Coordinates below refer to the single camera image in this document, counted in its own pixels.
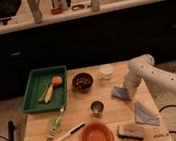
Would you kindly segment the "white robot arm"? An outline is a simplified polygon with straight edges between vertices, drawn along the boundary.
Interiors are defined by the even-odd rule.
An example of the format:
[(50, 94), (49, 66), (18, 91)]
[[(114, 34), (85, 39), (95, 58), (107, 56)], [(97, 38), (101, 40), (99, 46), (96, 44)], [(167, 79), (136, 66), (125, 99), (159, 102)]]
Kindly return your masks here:
[(149, 80), (165, 87), (170, 92), (176, 94), (176, 74), (156, 68), (155, 59), (152, 55), (144, 54), (132, 58), (127, 62), (128, 73), (124, 77), (123, 87), (128, 92), (137, 92), (141, 80)]

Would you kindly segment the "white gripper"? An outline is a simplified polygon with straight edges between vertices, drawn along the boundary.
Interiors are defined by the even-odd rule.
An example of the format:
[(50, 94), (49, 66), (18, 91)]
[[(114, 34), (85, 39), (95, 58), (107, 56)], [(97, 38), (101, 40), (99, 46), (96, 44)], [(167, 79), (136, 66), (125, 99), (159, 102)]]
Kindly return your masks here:
[(135, 74), (128, 74), (124, 77), (122, 86), (127, 90), (130, 99), (134, 98), (140, 83), (141, 83), (141, 78)]

